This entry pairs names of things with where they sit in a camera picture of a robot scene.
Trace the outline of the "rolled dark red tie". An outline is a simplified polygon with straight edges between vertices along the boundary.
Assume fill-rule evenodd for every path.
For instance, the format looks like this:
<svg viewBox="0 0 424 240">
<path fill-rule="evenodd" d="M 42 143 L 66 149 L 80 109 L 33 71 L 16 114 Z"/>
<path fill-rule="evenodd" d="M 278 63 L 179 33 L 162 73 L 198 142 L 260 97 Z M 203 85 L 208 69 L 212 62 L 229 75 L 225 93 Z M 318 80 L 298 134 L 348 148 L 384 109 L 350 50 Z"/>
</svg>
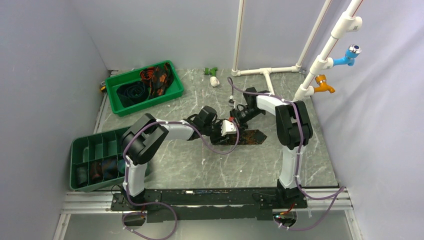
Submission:
<svg viewBox="0 0 424 240">
<path fill-rule="evenodd" d="M 89 179 L 92 184 L 103 180 L 102 164 L 99 161 L 93 161 L 89 167 Z"/>
</svg>

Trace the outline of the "rolled black tie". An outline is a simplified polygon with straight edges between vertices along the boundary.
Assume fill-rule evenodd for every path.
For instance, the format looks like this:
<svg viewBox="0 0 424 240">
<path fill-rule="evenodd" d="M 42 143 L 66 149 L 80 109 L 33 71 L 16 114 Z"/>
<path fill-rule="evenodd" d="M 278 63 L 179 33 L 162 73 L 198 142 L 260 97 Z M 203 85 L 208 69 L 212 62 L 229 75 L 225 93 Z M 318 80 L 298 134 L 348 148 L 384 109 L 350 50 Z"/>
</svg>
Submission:
<svg viewBox="0 0 424 240">
<path fill-rule="evenodd" d="M 76 184 L 78 187 L 88 184 L 88 169 L 86 167 L 78 167 L 75 171 Z"/>
</svg>

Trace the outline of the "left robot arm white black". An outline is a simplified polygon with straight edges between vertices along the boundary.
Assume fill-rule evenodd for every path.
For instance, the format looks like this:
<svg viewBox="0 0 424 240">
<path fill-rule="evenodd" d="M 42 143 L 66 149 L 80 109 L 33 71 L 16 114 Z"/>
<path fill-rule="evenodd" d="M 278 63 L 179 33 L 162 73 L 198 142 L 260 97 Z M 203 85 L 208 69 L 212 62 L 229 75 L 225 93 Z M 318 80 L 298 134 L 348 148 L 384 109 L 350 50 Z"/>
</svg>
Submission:
<svg viewBox="0 0 424 240">
<path fill-rule="evenodd" d="M 161 120 L 150 113 L 144 114 L 120 140 L 124 160 L 124 204 L 131 210 L 143 205 L 148 163 L 163 142 L 201 139 L 206 147 L 212 149 L 213 145 L 224 143 L 230 137 L 235 137 L 233 146 L 236 147 L 241 130 L 235 120 L 219 119 L 216 110 L 210 106 L 204 106 L 199 113 L 182 120 Z"/>
</svg>

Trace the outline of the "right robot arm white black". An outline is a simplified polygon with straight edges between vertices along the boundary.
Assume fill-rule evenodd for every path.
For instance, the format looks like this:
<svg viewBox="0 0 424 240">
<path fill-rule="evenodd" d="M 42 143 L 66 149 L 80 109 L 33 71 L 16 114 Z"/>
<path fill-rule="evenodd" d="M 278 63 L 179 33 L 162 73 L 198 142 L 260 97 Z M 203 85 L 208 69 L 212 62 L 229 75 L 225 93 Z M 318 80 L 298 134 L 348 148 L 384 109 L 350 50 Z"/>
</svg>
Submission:
<svg viewBox="0 0 424 240">
<path fill-rule="evenodd" d="M 313 136 L 313 128 L 303 101 L 287 101 L 269 91 L 257 92 L 254 87 L 243 91 L 246 104 L 242 109 L 233 107 L 230 117 L 237 127 L 247 129 L 247 122 L 259 114 L 270 113 L 275 117 L 276 135 L 282 145 L 283 159 L 277 181 L 276 203 L 289 207 L 295 198 L 303 198 L 300 190 L 300 166 L 304 148 Z"/>
</svg>

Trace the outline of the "rolled navy plaid tie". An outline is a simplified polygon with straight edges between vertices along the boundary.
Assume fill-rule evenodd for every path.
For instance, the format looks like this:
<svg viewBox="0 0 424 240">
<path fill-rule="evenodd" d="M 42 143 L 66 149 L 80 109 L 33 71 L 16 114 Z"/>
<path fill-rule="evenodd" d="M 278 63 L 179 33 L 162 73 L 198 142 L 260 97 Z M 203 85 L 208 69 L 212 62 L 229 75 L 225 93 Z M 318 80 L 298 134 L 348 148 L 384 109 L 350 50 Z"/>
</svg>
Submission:
<svg viewBox="0 0 424 240">
<path fill-rule="evenodd" d="M 101 163 L 104 180 L 112 180 L 118 177 L 118 160 L 116 158 L 105 159 Z"/>
</svg>

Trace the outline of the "yellow clamp at table edge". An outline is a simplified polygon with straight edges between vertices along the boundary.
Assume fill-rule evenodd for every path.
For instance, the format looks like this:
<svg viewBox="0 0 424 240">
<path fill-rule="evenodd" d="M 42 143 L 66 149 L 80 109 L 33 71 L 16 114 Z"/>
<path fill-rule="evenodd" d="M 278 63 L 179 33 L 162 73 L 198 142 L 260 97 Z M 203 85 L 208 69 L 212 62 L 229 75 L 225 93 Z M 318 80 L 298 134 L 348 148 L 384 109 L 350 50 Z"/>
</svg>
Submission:
<svg viewBox="0 0 424 240">
<path fill-rule="evenodd" d="M 107 91 L 106 83 L 104 81 L 100 83 L 99 90 L 100 90 L 101 93 L 105 93 Z"/>
</svg>

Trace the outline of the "brown patterned necktie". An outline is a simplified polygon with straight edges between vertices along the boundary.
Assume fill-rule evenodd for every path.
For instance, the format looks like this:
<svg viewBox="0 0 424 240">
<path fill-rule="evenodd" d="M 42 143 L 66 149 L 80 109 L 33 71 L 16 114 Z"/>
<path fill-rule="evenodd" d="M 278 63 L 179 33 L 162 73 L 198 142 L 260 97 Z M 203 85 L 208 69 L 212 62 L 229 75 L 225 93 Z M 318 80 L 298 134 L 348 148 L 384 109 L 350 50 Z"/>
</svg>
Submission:
<svg viewBox="0 0 424 240">
<path fill-rule="evenodd" d="M 267 135 L 258 129 L 243 130 L 239 134 L 238 145 L 261 145 L 267 139 Z M 237 134 L 228 134 L 224 140 L 219 143 L 220 145 L 230 146 L 235 145 L 237 140 Z"/>
</svg>

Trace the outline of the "blue faucet tap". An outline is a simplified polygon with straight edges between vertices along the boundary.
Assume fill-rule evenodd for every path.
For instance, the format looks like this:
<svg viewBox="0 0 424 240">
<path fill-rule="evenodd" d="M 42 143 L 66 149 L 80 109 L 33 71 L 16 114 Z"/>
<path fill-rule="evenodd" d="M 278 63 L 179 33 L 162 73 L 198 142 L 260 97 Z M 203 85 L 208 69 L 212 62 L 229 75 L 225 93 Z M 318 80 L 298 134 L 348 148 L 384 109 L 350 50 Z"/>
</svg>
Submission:
<svg viewBox="0 0 424 240">
<path fill-rule="evenodd" d="M 352 67 L 355 64 L 355 58 L 357 58 L 361 52 L 362 52 L 362 49 L 359 45 L 351 44 L 347 48 L 347 50 L 344 54 L 344 57 L 334 59 L 332 66 L 335 67 L 335 66 L 339 66 L 339 65 L 348 65 L 348 66 Z"/>
</svg>

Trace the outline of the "green open tray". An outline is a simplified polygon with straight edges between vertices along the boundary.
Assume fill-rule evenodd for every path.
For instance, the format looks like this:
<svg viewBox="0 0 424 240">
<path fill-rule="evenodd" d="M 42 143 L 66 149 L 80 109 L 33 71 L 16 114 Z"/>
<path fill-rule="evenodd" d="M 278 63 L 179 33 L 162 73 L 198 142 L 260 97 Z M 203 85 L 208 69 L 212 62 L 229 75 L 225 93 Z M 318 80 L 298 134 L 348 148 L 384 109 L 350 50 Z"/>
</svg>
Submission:
<svg viewBox="0 0 424 240">
<path fill-rule="evenodd" d="M 184 92 L 169 60 L 111 76 L 105 87 L 111 110 L 120 117 L 179 98 Z"/>
</svg>

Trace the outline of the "orange faucet tap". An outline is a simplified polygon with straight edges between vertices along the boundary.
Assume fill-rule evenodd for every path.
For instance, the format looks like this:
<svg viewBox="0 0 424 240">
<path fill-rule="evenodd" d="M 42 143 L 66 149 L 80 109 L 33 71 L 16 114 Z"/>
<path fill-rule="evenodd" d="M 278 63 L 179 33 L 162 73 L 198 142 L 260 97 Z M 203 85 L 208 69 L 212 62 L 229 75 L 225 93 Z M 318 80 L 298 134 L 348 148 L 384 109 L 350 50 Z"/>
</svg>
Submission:
<svg viewBox="0 0 424 240">
<path fill-rule="evenodd" d="M 318 87 L 314 88 L 314 93 L 329 92 L 333 94 L 336 91 L 332 86 L 327 84 L 327 77 L 324 74 L 317 75 L 315 81 Z"/>
</svg>

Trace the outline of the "white pvc pipe frame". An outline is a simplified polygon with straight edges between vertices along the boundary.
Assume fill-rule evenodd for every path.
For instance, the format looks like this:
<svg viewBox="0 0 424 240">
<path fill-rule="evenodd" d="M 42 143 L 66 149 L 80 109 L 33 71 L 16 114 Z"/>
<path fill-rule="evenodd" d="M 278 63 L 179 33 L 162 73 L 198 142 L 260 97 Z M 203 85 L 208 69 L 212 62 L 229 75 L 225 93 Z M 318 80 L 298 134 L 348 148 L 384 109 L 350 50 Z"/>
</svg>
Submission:
<svg viewBox="0 0 424 240">
<path fill-rule="evenodd" d="M 274 93 L 274 88 L 271 82 L 271 73 L 294 73 L 300 72 L 303 62 L 305 61 L 305 57 L 310 50 L 313 40 L 316 37 L 320 26 L 322 25 L 325 15 L 328 12 L 332 1 L 326 0 L 319 12 L 319 15 L 310 31 L 308 39 L 302 49 L 302 52 L 293 66 L 286 67 L 262 67 L 257 69 L 248 69 L 248 70 L 239 70 L 238 63 L 240 58 L 240 42 L 242 36 L 244 15 L 246 4 L 243 0 L 238 2 L 238 13 L 237 13 L 237 24 L 236 24 L 236 32 L 235 32 L 235 43 L 234 43 L 234 51 L 233 51 L 233 60 L 231 66 L 231 75 L 234 77 L 245 76 L 245 75 L 263 75 L 265 77 L 265 81 L 268 87 L 268 90 Z M 304 97 L 308 97 L 316 93 L 317 91 L 314 87 L 311 86 L 312 80 L 315 79 L 316 76 L 322 70 L 331 69 L 335 66 L 335 60 L 330 57 L 330 53 L 338 43 L 338 41 L 349 32 L 357 32 L 361 29 L 363 21 L 360 16 L 357 16 L 356 13 L 360 8 L 362 0 L 352 0 L 350 1 L 348 7 L 344 12 L 341 13 L 340 17 L 336 21 L 334 27 L 331 30 L 330 37 L 324 47 L 322 48 L 319 55 L 317 55 L 316 59 L 313 61 L 311 67 L 308 70 L 307 76 L 303 83 L 298 87 L 294 100 L 301 100 Z"/>
</svg>

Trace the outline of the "orange black tie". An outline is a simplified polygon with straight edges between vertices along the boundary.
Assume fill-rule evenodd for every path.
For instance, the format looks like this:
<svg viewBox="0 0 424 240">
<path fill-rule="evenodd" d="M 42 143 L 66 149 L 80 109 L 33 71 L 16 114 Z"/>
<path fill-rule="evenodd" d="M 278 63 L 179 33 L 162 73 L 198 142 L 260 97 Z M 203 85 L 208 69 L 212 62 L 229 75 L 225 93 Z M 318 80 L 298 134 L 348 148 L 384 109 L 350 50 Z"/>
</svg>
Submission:
<svg viewBox="0 0 424 240">
<path fill-rule="evenodd" d="M 149 88 L 150 99 L 164 96 L 175 79 L 169 62 L 147 67 L 139 75 L 141 81 Z"/>
</svg>

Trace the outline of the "green pipe fitting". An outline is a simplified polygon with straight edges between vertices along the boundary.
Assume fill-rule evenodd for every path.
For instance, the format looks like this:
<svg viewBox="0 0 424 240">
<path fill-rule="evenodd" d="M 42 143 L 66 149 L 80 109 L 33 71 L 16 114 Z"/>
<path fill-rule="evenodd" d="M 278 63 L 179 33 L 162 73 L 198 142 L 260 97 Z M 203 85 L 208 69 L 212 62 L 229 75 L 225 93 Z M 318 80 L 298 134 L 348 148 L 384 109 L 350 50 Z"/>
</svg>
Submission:
<svg viewBox="0 0 424 240">
<path fill-rule="evenodd" d="M 212 77 L 215 77 L 217 75 L 217 71 L 218 71 L 217 67 L 213 67 L 213 68 L 205 67 L 204 68 L 204 74 L 208 75 L 208 76 L 212 76 Z"/>
</svg>

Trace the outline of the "green compartment organizer tray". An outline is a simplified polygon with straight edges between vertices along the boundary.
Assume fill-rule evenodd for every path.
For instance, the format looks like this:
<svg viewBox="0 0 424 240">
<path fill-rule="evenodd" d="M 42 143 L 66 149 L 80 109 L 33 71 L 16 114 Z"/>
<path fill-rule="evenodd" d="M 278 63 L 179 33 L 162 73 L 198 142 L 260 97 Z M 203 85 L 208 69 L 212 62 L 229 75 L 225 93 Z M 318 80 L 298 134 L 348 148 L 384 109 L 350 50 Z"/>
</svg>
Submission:
<svg viewBox="0 0 424 240">
<path fill-rule="evenodd" d="M 71 144 L 70 156 L 70 177 L 69 187 L 73 191 L 92 192 L 100 189 L 111 188 L 114 185 L 121 185 L 124 175 L 119 175 L 115 179 L 103 180 L 98 183 L 91 183 L 89 172 L 92 162 L 102 163 L 106 159 L 124 159 L 123 149 L 120 139 L 128 130 L 127 127 L 117 128 L 109 131 L 76 138 Z M 86 167 L 88 169 L 88 184 L 78 187 L 76 169 Z"/>
</svg>

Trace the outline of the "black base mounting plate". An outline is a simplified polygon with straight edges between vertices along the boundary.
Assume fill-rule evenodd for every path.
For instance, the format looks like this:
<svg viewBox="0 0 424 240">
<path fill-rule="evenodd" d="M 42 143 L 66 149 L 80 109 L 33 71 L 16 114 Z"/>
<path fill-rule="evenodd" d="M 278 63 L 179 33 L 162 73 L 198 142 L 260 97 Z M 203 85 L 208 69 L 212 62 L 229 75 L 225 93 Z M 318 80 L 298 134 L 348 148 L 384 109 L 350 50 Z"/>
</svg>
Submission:
<svg viewBox="0 0 424 240">
<path fill-rule="evenodd" d="M 127 201 L 121 190 L 112 195 L 113 212 L 143 211 L 148 223 L 178 220 L 256 219 L 271 221 L 279 212 L 308 207 L 306 197 L 281 187 L 146 189 Z"/>
</svg>

